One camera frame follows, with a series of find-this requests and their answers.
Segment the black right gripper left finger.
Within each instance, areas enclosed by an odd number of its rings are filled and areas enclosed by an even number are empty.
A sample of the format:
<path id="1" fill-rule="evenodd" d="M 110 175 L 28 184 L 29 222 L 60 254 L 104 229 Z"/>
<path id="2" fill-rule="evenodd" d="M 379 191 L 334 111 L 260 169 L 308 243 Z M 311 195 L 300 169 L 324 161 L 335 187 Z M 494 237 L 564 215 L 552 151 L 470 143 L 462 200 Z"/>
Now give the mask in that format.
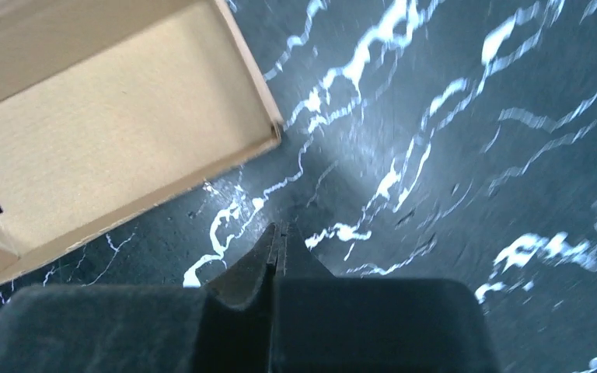
<path id="1" fill-rule="evenodd" d="M 0 311 L 0 372 L 265 372 L 277 239 L 199 288 L 24 288 Z"/>

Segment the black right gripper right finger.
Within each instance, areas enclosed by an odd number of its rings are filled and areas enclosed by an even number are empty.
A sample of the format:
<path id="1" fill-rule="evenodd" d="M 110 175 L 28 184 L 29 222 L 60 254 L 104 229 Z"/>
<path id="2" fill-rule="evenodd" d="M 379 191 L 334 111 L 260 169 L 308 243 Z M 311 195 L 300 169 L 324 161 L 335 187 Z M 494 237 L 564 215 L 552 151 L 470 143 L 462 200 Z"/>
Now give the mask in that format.
<path id="1" fill-rule="evenodd" d="M 497 372 L 473 292 L 447 278 L 336 277 L 294 225 L 274 275 L 274 372 Z"/>

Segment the brown cardboard paper box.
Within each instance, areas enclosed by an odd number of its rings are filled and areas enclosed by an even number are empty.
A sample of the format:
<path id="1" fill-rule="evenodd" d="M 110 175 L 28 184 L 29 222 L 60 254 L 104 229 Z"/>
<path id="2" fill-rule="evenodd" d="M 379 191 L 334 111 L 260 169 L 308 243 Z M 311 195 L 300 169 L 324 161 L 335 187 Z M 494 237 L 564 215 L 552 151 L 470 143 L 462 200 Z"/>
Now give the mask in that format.
<path id="1" fill-rule="evenodd" d="M 223 1 L 0 1 L 0 285 L 280 141 Z"/>

